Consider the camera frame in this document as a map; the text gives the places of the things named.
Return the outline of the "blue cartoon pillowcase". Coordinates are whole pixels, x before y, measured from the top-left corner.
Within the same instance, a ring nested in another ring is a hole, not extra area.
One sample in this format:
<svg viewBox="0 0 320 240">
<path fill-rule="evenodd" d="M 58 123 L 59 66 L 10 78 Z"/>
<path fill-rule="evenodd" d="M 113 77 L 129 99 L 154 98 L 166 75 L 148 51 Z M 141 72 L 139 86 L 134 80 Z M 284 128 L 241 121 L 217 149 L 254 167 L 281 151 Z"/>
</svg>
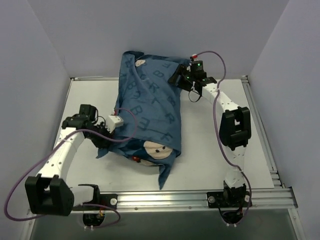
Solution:
<svg viewBox="0 0 320 240">
<path fill-rule="evenodd" d="M 98 158 L 113 152 L 158 167 L 158 186 L 164 187 L 182 150 L 181 89 L 168 80 L 180 65 L 188 67 L 189 62 L 140 51 L 122 54 L 115 109 L 124 124 L 115 130 L 118 141 L 99 148 Z"/>
</svg>

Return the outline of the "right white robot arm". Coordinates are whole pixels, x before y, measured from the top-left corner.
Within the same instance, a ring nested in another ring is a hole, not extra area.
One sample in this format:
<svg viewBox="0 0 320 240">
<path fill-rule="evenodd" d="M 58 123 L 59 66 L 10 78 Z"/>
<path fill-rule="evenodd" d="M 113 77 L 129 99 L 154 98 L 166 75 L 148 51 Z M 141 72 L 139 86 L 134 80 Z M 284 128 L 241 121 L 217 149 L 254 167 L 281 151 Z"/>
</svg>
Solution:
<svg viewBox="0 0 320 240">
<path fill-rule="evenodd" d="M 234 206 L 247 196 L 244 165 L 246 148 L 252 136 L 249 108 L 239 106 L 222 92 L 220 83 L 207 76 L 200 60 L 189 66 L 179 64 L 168 83 L 187 92 L 196 91 L 213 105 L 218 146 L 228 164 L 222 200 L 225 205 Z"/>
</svg>

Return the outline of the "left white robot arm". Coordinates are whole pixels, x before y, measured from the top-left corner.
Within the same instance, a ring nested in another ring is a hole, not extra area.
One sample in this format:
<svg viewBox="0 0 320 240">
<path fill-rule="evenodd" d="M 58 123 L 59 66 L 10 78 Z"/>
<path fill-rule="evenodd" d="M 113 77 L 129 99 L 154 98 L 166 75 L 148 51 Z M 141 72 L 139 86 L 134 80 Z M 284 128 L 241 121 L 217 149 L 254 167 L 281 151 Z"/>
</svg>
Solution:
<svg viewBox="0 0 320 240">
<path fill-rule="evenodd" d="M 82 204 L 90 210 L 100 206 L 100 189 L 96 184 L 70 187 L 66 183 L 71 163 L 83 141 L 90 140 L 98 149 L 107 148 L 115 129 L 123 124 L 123 119 L 115 114 L 102 122 L 98 122 L 98 118 L 95 106 L 82 104 L 78 113 L 62 122 L 53 152 L 45 158 L 37 175 L 29 176 L 24 184 L 33 214 L 68 216 L 74 207 Z"/>
</svg>

